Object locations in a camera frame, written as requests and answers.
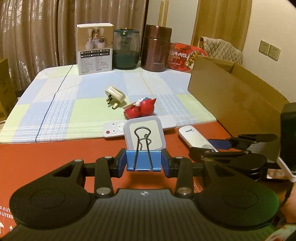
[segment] checkered tablecloth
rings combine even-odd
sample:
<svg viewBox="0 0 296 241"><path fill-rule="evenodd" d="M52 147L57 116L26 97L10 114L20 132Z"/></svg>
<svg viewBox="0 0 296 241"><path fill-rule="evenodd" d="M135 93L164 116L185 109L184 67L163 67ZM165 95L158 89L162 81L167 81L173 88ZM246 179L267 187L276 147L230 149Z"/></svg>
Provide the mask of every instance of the checkered tablecloth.
<svg viewBox="0 0 296 241"><path fill-rule="evenodd" d="M48 142L103 137L103 124L124 120L122 106L139 97L157 98L155 115L172 115L177 126L215 121L188 91L190 74L167 69L149 72L113 70L78 75L77 66L41 71L10 113L0 142ZM112 85L126 95L113 110L105 89Z"/></svg>

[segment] blue binder clip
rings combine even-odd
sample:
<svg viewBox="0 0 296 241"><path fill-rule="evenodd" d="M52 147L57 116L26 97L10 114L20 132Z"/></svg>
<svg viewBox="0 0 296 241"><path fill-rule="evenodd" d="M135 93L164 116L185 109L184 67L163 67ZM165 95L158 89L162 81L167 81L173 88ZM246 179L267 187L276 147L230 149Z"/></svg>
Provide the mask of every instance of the blue binder clip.
<svg viewBox="0 0 296 241"><path fill-rule="evenodd" d="M140 138L137 134L137 130L146 129L148 130L148 134L145 134L143 138ZM151 134L151 130L147 127L141 126L135 129L135 135L138 138L137 142L137 150L127 150L126 151L126 160L127 160L127 171L161 171L161 151L150 151L149 145L151 144L151 139L149 139L149 135ZM143 144L142 140L146 141L147 150L142 150Z"/></svg>

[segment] wall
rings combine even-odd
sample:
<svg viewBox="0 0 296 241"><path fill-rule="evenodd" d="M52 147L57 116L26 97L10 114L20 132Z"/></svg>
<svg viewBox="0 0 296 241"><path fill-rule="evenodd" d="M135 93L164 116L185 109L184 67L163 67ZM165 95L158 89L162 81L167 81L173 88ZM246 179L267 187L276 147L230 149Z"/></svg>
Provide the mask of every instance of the wall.
<svg viewBox="0 0 296 241"><path fill-rule="evenodd" d="M281 49L278 61L258 52L263 40ZM296 102L296 8L288 0L252 0L243 66Z"/></svg>
<svg viewBox="0 0 296 241"><path fill-rule="evenodd" d="M197 4L198 0L170 0L166 27L172 29L171 42L191 43ZM160 0L149 0L147 24L157 25L159 9Z"/></svg>

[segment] outlet cover plate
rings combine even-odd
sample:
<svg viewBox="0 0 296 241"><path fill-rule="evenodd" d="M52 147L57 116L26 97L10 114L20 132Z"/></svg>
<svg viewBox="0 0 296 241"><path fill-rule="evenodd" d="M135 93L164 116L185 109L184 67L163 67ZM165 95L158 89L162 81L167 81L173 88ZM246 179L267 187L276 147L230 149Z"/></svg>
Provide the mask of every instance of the outlet cover plate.
<svg viewBox="0 0 296 241"><path fill-rule="evenodd" d="M279 59L279 53L281 50L276 46L270 45L268 56L277 61Z"/></svg>
<svg viewBox="0 0 296 241"><path fill-rule="evenodd" d="M259 52L263 53L265 55L268 55L269 46L270 46L269 43L266 43L266 42L261 40L260 46L259 46Z"/></svg>

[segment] metal wire handle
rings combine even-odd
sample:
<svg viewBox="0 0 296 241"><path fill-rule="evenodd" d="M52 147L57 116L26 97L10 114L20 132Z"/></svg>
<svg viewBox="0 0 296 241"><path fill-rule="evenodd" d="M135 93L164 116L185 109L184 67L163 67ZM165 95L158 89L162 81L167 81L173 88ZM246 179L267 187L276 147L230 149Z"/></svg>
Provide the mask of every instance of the metal wire handle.
<svg viewBox="0 0 296 241"><path fill-rule="evenodd" d="M147 131L149 131L148 134L145 134L144 135L144 138L140 138L139 135L137 134L137 130L139 129L146 129ZM149 139L149 135L151 134L151 130L145 126L141 126L141 127L138 127L135 129L134 131L136 137L138 138L138 143L137 143L137 150L136 150L136 156L135 156L135 161L133 163L133 169L135 170L136 169L136 164L137 164L137 160L138 160L138 154L139 154L139 145L141 145L141 149L142 150L142 147L143 147L143 144L141 143L141 140L146 140L146 145L147 145L147 152L148 152L148 158L149 158L149 162L150 162L150 166L151 166L151 169L153 169L153 164L152 164L152 160L151 160L151 155L150 155L150 150L149 150L149 145L151 144L152 140Z"/></svg>

